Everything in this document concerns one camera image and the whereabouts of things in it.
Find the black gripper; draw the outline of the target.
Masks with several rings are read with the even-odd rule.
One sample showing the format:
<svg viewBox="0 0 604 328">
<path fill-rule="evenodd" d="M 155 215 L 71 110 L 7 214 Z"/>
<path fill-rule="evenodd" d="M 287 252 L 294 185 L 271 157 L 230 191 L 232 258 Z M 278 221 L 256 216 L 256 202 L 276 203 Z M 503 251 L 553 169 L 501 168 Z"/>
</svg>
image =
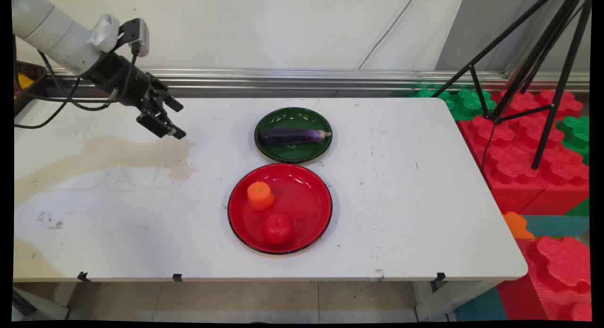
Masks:
<svg viewBox="0 0 604 328">
<path fill-rule="evenodd" d="M 86 72 L 83 79 L 92 82 L 97 89 L 112 94 L 117 89 L 117 99 L 123 106 L 140 109 L 136 121 L 157 137 L 172 136 L 183 139 L 184 130 L 175 126 L 164 107 L 143 107 L 143 100 L 150 92 L 155 100 L 166 104 L 175 112 L 183 110 L 183 104 L 170 93 L 168 85 L 149 73 L 142 72 L 130 61 L 116 53 L 104 53 Z"/>
</svg>

